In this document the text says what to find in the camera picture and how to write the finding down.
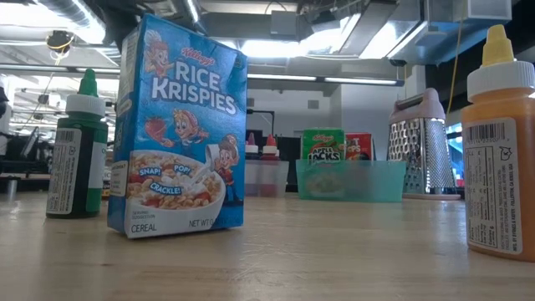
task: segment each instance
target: translucent plastic container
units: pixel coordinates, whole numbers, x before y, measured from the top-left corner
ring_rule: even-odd
[[[305,200],[401,202],[405,162],[296,161],[299,197]]]
[[[284,197],[287,161],[245,160],[245,196]]]

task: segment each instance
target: cheese grater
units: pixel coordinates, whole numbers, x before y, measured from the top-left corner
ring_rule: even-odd
[[[404,197],[458,199],[447,145],[446,116],[435,89],[395,102],[389,161],[405,161]]]

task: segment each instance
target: wooden table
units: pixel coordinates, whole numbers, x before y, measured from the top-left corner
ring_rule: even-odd
[[[128,240],[105,214],[0,205],[0,300],[535,300],[535,265],[469,252],[463,202],[247,199],[246,225]]]

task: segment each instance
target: orange squeeze bottle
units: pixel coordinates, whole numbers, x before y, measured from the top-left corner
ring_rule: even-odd
[[[502,25],[489,28],[467,93],[473,105],[461,120],[468,247],[535,262],[535,68],[513,58]]]

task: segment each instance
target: ductwork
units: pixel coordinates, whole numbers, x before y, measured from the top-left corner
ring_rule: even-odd
[[[106,26],[82,0],[36,0],[40,5],[72,23],[74,33],[86,43],[101,44],[106,35]],[[117,48],[99,49],[100,53],[120,64]]]

